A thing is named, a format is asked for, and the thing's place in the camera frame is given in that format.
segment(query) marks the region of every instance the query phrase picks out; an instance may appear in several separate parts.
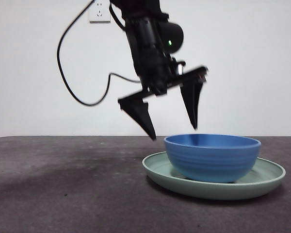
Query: blue bowl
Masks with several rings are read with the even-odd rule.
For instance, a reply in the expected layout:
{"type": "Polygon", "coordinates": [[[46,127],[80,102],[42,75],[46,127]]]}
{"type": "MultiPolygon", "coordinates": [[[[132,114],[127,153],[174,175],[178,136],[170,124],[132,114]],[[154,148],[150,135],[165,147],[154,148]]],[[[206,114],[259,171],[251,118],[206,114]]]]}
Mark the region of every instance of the blue bowl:
{"type": "Polygon", "coordinates": [[[246,175],[261,147],[258,140],[219,134],[183,134],[165,138],[171,164],[195,181],[228,183],[246,175]]]}

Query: wall outlet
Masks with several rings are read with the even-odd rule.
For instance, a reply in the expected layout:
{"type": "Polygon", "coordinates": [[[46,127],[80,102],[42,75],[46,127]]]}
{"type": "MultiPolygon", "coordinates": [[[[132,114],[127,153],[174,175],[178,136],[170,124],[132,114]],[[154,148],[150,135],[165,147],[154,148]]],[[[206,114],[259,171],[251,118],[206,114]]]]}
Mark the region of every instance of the wall outlet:
{"type": "Polygon", "coordinates": [[[90,23],[110,23],[109,0],[96,0],[89,9],[90,23]]]}

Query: tabletop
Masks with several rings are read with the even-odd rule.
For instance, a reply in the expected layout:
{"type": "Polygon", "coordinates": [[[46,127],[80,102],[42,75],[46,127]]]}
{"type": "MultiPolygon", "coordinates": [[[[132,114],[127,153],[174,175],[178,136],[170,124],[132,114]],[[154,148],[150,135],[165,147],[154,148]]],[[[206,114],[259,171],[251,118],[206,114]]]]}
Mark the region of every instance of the tabletop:
{"type": "Polygon", "coordinates": [[[142,159],[163,137],[0,138],[0,233],[291,233],[291,137],[254,137],[287,174],[250,200],[187,197],[155,184],[142,159]]]}

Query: light green plate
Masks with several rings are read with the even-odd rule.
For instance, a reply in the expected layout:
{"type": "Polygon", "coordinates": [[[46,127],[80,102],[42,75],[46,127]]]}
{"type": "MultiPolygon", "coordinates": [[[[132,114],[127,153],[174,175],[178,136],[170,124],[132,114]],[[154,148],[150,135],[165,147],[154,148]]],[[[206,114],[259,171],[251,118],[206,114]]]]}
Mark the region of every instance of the light green plate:
{"type": "Polygon", "coordinates": [[[282,166],[261,158],[246,176],[234,183],[188,180],[173,168],[166,152],[150,155],[142,164],[158,185],[176,193],[212,200],[242,200],[265,195],[277,188],[286,175],[282,166]]]}

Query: white wall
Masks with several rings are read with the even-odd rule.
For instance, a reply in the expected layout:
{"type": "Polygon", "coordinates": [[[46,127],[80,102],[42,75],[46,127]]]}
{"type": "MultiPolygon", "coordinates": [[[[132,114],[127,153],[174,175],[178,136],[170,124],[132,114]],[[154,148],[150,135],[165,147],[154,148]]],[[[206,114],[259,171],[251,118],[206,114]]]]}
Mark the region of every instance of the white wall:
{"type": "MultiPolygon", "coordinates": [[[[87,108],[61,80],[58,40],[88,2],[0,0],[0,137],[145,135],[117,104],[139,85],[113,78],[106,100],[87,108]]],[[[161,7],[185,33],[176,58],[186,70],[210,70],[198,132],[291,135],[291,0],[161,0],[161,7]]],[[[113,21],[87,19],[68,34],[62,62],[77,95],[94,101],[110,71],[136,77],[125,34],[113,21]]],[[[177,88],[148,101],[157,135],[194,132],[177,88]]]]}

